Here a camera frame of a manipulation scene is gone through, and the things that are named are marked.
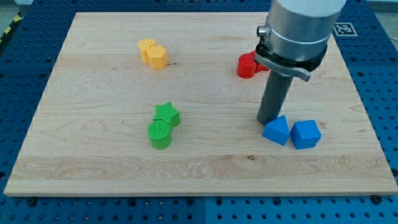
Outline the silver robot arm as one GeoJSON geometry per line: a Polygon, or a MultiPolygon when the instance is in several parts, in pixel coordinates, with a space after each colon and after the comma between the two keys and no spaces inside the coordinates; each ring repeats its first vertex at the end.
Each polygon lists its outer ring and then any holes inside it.
{"type": "Polygon", "coordinates": [[[308,81],[321,64],[345,0],[273,0],[254,59],[286,77],[308,81]]]}

